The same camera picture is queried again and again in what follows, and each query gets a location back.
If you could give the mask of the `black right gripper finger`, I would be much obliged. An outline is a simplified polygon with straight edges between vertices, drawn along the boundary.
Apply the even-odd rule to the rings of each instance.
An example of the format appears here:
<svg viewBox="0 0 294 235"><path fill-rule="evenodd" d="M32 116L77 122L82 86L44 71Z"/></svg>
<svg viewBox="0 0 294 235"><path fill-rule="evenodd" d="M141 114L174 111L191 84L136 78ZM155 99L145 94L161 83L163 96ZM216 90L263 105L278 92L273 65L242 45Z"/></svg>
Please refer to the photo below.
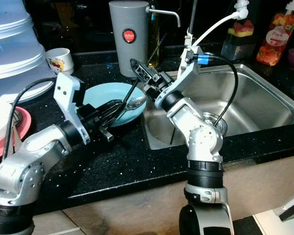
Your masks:
<svg viewBox="0 0 294 235"><path fill-rule="evenodd" d="M153 78L154 76L158 76L156 69L150 67L147 64L144 64L140 60L131 59L130 66L138 78Z"/></svg>
<svg viewBox="0 0 294 235"><path fill-rule="evenodd" d="M144 66L132 66L132 70L137 75L137 77L144 83L149 85L154 85L155 83L155 69L152 67Z"/></svg>

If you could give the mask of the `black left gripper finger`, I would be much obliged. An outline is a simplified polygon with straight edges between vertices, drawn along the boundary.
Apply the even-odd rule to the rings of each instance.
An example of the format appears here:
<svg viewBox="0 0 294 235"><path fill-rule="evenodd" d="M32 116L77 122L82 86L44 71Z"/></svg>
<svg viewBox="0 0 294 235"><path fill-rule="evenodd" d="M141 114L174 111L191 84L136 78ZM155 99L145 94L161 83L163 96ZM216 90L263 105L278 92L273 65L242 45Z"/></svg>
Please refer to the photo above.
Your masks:
<svg viewBox="0 0 294 235"><path fill-rule="evenodd" d="M105 116L102 117L102 127L104 128L111 127L122 113L123 113L123 109L117 108L116 110L110 111L107 114L105 114Z"/></svg>
<svg viewBox="0 0 294 235"><path fill-rule="evenodd" d="M125 106L122 100L110 100L98 108L100 116L120 116Z"/></svg>

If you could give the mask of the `dark holder with sponges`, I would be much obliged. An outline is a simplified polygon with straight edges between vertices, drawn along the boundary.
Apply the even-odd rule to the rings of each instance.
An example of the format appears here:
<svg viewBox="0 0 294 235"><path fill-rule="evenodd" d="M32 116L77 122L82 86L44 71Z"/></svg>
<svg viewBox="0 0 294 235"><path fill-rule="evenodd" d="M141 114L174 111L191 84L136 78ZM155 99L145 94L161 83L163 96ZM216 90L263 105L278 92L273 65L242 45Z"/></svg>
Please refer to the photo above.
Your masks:
<svg viewBox="0 0 294 235"><path fill-rule="evenodd" d="M231 61L248 58L254 50L256 38L250 20L236 21L227 31L220 54Z"/></svg>

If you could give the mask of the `metal spoon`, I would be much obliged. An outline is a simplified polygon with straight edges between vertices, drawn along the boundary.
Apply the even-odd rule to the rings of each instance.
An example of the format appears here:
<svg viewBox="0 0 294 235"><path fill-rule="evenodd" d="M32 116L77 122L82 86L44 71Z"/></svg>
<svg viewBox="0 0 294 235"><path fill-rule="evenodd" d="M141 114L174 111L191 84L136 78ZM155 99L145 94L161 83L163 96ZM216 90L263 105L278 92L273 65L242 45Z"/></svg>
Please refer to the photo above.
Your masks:
<svg viewBox="0 0 294 235"><path fill-rule="evenodd" d="M145 101L147 100L147 97L141 96L138 98L130 98L129 101L125 103L125 105L122 108L116 108L112 113L112 117L120 117L122 114L129 110L135 110L136 108L139 108Z"/></svg>

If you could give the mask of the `white faucet diverter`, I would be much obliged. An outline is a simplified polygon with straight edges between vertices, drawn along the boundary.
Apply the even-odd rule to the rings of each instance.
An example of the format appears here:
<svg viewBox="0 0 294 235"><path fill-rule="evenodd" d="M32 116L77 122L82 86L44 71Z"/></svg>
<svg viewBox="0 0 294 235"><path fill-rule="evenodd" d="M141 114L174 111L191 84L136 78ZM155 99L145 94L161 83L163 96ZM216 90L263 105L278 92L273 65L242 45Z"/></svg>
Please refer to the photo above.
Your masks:
<svg viewBox="0 0 294 235"><path fill-rule="evenodd" d="M249 0L237 0L234 4L235 12L232 14L232 18L236 20L245 20L249 14L249 10L247 8L249 3Z"/></svg>

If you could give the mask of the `pink plate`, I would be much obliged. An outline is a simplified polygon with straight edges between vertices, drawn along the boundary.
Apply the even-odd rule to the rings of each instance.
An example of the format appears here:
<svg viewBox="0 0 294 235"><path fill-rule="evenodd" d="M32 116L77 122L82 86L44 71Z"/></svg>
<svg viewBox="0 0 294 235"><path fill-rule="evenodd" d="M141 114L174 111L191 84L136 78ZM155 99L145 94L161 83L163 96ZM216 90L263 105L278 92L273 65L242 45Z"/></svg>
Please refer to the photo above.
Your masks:
<svg viewBox="0 0 294 235"><path fill-rule="evenodd" d="M19 125L16 125L16 130L19 134L20 139L24 140L26 133L30 130L31 127L31 115L22 107L16 107L16 112L22 116L22 120ZM3 154L3 144L4 144L4 131L0 135L0 157Z"/></svg>

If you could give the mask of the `white printed cup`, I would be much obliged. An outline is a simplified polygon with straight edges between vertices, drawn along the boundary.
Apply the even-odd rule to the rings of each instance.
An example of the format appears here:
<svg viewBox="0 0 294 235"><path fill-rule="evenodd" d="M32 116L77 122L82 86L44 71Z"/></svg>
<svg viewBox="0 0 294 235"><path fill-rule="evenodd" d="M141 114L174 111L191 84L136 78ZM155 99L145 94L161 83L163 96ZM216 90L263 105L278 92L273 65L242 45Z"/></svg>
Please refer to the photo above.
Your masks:
<svg viewBox="0 0 294 235"><path fill-rule="evenodd" d="M73 74L74 62L71 56L70 49L54 48L46 51L47 63L50 68L56 73Z"/></svg>

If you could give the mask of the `stainless steel sink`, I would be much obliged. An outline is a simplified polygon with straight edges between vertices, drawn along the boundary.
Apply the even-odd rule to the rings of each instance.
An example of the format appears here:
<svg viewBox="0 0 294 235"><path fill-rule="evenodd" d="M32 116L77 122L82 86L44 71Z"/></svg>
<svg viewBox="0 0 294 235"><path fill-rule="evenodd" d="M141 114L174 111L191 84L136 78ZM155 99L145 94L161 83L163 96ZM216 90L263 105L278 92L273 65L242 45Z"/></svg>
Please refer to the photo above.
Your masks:
<svg viewBox="0 0 294 235"><path fill-rule="evenodd" d="M228 127L224 137L294 124L294 100L248 66L236 64L235 67L239 85L233 103L221 117ZM219 116L233 87L234 74L228 65L203 67L183 90L183 95L191 98L201 111ZM186 143L166 112L155 108L151 101L145 107L141 123L152 150Z"/></svg>

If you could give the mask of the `light blue plate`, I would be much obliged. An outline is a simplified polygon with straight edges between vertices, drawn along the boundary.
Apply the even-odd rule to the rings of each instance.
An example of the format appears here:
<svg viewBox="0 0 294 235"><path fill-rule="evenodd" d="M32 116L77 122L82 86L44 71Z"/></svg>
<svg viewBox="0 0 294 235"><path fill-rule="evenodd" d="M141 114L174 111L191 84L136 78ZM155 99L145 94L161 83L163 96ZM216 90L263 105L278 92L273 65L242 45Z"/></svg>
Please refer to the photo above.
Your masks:
<svg viewBox="0 0 294 235"><path fill-rule="evenodd" d="M97 108L110 100L122 100L131 87L131 84L120 82L99 84L86 90L83 103L84 105L91 104L94 108ZM147 103L145 102L134 110L124 112L122 116L113 122L111 127L118 127L133 121L144 112L146 105Z"/></svg>

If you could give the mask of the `grey water filter canister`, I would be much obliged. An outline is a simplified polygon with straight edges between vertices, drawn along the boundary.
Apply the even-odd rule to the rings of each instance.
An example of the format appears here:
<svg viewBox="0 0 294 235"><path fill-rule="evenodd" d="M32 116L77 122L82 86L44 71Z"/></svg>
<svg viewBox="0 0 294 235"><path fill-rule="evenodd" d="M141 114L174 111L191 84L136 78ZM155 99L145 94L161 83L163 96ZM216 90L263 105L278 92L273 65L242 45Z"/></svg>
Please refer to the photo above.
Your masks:
<svg viewBox="0 0 294 235"><path fill-rule="evenodd" d="M125 77L134 78L136 74L131 68L130 60L136 59L147 63L149 14L174 15L178 27L181 26L180 16L173 11L155 9L143 0L113 0L108 4L120 72Z"/></svg>

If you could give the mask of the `green capped oil bottle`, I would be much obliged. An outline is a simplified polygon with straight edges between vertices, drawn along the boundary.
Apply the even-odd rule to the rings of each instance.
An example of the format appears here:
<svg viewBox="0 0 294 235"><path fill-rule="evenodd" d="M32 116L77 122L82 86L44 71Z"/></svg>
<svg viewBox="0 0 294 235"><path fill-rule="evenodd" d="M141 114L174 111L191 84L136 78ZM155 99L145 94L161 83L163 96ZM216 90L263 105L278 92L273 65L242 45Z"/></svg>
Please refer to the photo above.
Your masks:
<svg viewBox="0 0 294 235"><path fill-rule="evenodd" d="M148 65L158 67L160 64L160 16L157 13L149 13L149 41L147 47Z"/></svg>

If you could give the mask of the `beige cabinet front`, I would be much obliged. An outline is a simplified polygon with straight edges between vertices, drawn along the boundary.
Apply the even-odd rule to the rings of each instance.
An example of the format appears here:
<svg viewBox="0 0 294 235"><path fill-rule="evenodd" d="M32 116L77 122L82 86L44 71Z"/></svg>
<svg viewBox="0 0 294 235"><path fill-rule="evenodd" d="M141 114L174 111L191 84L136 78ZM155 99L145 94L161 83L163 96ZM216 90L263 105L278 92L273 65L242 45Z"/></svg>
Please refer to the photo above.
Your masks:
<svg viewBox="0 0 294 235"><path fill-rule="evenodd" d="M294 197L294 155L225 167L224 184L236 235L263 235L253 216ZM34 217L33 235L178 235L184 183L143 190Z"/></svg>

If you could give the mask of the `orange dish soap pump bottle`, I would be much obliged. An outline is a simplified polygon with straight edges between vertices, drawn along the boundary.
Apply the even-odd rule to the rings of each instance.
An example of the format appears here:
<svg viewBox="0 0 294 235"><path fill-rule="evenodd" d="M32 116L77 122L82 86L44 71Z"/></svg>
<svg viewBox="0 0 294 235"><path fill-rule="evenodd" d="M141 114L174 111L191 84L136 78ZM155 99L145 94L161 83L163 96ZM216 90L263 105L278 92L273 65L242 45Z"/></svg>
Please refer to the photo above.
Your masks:
<svg viewBox="0 0 294 235"><path fill-rule="evenodd" d="M294 31L294 0L271 18L268 31L263 37L255 56L258 63L275 66L279 63Z"/></svg>

